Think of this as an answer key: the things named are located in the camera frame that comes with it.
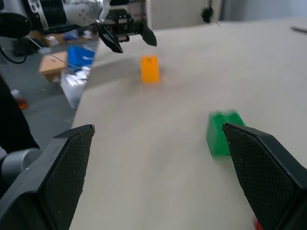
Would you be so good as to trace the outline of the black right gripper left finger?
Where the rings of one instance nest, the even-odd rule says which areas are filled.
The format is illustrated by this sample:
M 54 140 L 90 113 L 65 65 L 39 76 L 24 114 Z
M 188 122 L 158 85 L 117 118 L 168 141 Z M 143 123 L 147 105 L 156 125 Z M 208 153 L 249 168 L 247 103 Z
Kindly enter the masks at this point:
M 67 230 L 80 196 L 93 125 L 55 136 L 44 150 L 25 149 L 0 160 L 0 227 Z

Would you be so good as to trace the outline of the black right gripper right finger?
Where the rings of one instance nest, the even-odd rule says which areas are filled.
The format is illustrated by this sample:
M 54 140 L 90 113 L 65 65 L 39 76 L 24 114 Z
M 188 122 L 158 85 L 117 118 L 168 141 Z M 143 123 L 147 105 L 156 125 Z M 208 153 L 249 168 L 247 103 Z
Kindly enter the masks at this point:
M 272 135 L 224 123 L 239 184 L 264 230 L 307 228 L 307 170 Z

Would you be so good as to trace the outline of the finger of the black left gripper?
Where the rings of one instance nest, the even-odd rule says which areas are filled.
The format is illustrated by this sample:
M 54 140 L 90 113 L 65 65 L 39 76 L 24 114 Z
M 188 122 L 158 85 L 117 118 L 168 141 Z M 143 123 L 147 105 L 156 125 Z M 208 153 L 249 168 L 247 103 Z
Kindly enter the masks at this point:
M 141 36 L 144 42 L 150 46 L 157 46 L 157 40 L 153 31 L 146 25 L 141 23 Z
M 104 26 L 98 27 L 98 34 L 100 39 L 115 53 L 123 53 L 123 50 L 119 44 L 116 36 Z

